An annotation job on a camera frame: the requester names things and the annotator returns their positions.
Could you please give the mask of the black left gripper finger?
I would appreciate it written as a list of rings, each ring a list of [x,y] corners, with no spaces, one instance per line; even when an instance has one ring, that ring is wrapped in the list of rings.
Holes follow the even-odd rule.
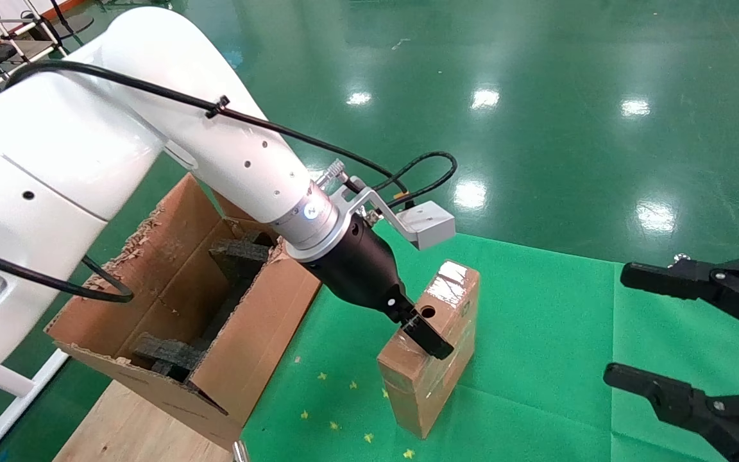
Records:
[[[402,332],[435,359],[444,360],[455,350],[417,310],[405,314]]]

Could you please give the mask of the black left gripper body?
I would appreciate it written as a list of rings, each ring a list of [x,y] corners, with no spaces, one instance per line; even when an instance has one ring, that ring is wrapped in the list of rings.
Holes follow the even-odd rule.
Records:
[[[305,269],[349,304],[382,312],[394,323],[414,318],[392,248],[361,217],[352,217],[340,242]]]

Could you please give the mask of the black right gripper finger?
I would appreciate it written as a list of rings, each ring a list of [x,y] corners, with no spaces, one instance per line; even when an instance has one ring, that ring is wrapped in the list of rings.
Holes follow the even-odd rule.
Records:
[[[646,398],[660,422],[695,433],[727,461],[739,461],[739,395],[710,397],[685,381],[621,363],[606,366],[604,382]]]
[[[622,268],[625,287],[683,300],[702,300],[739,321],[739,259],[710,263],[676,255],[667,267],[631,261]]]

